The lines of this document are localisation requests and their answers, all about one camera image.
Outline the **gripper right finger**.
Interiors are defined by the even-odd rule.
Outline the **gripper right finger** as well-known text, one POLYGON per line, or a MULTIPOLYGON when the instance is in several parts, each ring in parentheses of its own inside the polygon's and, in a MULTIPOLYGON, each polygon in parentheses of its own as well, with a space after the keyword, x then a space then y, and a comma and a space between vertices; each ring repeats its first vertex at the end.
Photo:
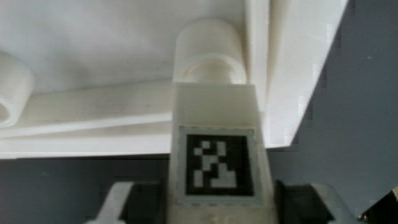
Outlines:
POLYGON ((278 180, 274 193, 280 224, 363 224, 329 185, 278 180))

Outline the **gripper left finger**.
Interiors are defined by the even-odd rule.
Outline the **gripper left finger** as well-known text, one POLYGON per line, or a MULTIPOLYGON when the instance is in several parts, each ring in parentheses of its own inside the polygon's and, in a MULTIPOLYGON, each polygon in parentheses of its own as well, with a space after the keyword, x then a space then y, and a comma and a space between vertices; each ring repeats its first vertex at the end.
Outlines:
POLYGON ((166 189, 161 181, 113 184, 98 214, 86 224, 166 224, 166 189))

